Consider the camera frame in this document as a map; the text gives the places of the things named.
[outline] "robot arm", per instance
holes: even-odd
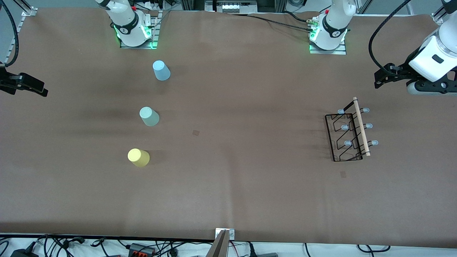
[[[105,9],[114,24],[119,39],[127,46],[136,47],[151,38],[151,16],[133,11],[128,0],[95,0]]]
[[[405,63],[389,63],[375,73],[375,88],[385,83],[409,79],[407,90],[415,95],[457,95],[457,0],[441,0],[449,19],[430,34]]]
[[[324,50],[336,49],[343,41],[355,13],[354,0],[332,0],[328,14],[321,13],[313,18],[318,25],[312,26],[314,33],[309,34],[309,40]]]

